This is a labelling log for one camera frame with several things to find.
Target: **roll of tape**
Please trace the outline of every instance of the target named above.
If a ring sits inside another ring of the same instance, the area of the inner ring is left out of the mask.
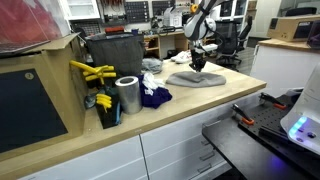
[[[126,114],[135,114],[142,109],[138,78],[127,76],[116,81],[120,104]]]

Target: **wooden countertop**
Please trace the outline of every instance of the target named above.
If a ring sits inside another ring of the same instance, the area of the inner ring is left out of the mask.
[[[174,62],[165,61],[163,71],[155,78],[166,80],[170,74],[180,71],[191,71],[191,68],[188,64],[177,65]],[[90,109],[86,112],[82,136],[0,162],[0,179],[23,177],[256,92],[266,86],[263,81],[209,62],[203,71],[223,75],[227,83],[208,88],[188,88],[167,84],[166,87],[173,96],[171,101],[162,104],[158,109],[143,108],[134,115],[122,114],[122,124],[108,129],[102,129],[96,110]]]
[[[265,41],[259,41],[259,45],[320,54],[320,50],[311,49],[307,45],[307,42],[286,42],[278,39],[269,39]]]

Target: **drawer handle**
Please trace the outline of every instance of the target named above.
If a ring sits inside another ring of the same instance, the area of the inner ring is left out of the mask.
[[[204,155],[204,156],[201,156],[201,157],[200,157],[200,160],[201,160],[201,161],[205,161],[205,160],[207,160],[207,159],[212,158],[214,155],[215,155],[214,151],[211,151],[211,152],[209,152],[208,154],[206,154],[206,155]]]
[[[209,145],[209,141],[206,141],[206,140],[201,141],[201,144],[204,145],[204,146],[207,146],[207,145]]]
[[[203,173],[203,172],[207,171],[207,170],[208,170],[208,169],[210,169],[210,168],[212,168],[211,163],[209,163],[209,164],[208,164],[208,165],[206,165],[205,167],[200,168],[200,169],[197,169],[197,170],[198,170],[198,172],[201,174],[201,173]]]

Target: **floor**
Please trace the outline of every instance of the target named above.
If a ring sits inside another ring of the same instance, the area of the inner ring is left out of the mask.
[[[240,73],[245,75],[250,75],[252,63],[254,59],[254,48],[247,47],[245,50],[238,53],[238,59],[241,59],[242,62],[240,65],[237,65],[237,69]],[[215,63],[215,58],[208,58],[209,62]]]

